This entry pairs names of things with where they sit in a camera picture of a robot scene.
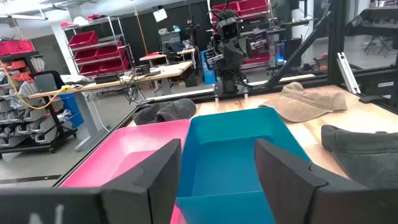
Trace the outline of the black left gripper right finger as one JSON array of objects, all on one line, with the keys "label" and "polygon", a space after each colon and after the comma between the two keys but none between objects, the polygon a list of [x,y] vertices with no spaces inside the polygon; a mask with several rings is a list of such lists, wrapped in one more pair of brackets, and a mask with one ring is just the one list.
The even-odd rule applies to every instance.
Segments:
[{"label": "black left gripper right finger", "polygon": [[265,139],[255,142],[259,181],[276,223],[370,223],[365,187]]}]

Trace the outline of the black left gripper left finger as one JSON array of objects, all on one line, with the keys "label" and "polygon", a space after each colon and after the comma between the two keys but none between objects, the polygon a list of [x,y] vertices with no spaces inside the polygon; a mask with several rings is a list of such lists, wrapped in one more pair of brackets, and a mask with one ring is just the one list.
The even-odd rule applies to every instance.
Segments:
[{"label": "black left gripper left finger", "polygon": [[181,140],[173,139],[101,186],[106,222],[170,223],[180,182],[181,157]]}]

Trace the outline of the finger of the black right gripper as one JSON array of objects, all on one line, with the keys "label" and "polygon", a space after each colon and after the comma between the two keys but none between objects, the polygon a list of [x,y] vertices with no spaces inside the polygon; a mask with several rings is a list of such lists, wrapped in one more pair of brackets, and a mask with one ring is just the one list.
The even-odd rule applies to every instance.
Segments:
[{"label": "finger of the black right gripper", "polygon": [[267,39],[260,39],[260,40],[251,39],[250,46],[251,50],[259,54],[263,54],[269,51],[269,44]]},{"label": "finger of the black right gripper", "polygon": [[221,59],[224,59],[223,54],[218,54],[214,48],[204,51],[204,62],[208,70],[215,70]]}]

